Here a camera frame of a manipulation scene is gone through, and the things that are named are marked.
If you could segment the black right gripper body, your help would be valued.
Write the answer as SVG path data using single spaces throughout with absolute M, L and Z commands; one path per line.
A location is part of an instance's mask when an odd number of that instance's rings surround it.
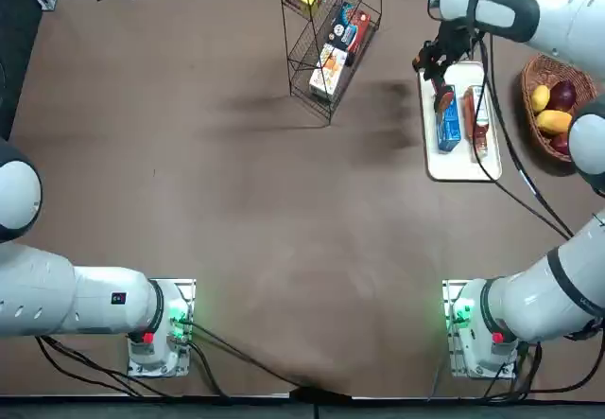
M 467 27 L 455 21 L 440 22 L 435 38 L 439 60 L 457 62 L 474 55 L 475 41 Z

